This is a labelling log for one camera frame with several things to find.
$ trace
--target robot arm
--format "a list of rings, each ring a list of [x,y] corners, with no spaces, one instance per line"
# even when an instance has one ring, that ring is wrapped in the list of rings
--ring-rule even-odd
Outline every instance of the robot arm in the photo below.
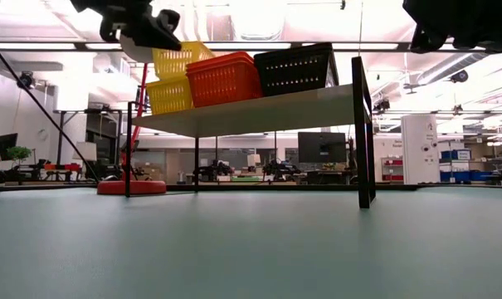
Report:
[[[173,35],[180,15],[172,10],[162,10],[157,17],[152,16],[152,0],[71,0],[77,12],[87,8],[103,17],[100,27],[101,38],[106,42],[118,41],[121,36],[132,39],[137,47],[159,48],[179,51],[181,45]],[[135,51],[130,45],[128,55]]]

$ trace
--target gray floor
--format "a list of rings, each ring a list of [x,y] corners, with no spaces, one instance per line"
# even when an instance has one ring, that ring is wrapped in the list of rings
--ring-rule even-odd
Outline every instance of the gray floor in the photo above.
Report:
[[[0,298],[502,298],[502,189],[0,194]]]

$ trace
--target security camera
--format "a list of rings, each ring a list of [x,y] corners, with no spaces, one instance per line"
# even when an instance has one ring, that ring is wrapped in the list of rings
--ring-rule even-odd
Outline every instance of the security camera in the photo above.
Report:
[[[23,71],[22,74],[20,75],[20,82],[17,82],[18,88],[23,88],[24,86],[28,90],[32,90],[33,88],[35,88],[35,79],[33,78],[33,72]]]
[[[453,83],[463,83],[468,80],[468,73],[466,71],[460,71],[450,77],[450,81]]]

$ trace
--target ceiling pipe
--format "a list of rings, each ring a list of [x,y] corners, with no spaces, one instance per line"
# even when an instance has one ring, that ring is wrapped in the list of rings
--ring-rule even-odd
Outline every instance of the ceiling pipe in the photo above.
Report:
[[[417,78],[417,83],[420,85],[435,83],[485,59],[488,55],[486,53],[452,55],[431,69],[424,71]]]

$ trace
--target plastic basket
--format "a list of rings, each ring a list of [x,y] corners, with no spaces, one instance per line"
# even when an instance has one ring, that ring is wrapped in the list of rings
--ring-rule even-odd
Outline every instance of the plastic basket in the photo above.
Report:
[[[186,65],[215,55],[202,42],[182,42],[181,51],[153,49],[154,70],[160,80],[186,75]]]
[[[195,107],[261,97],[260,78],[252,58],[236,52],[188,65]]]
[[[154,115],[193,108],[190,84],[186,76],[148,83],[146,89]]]
[[[264,96],[337,86],[334,49],[329,42],[254,56]]]

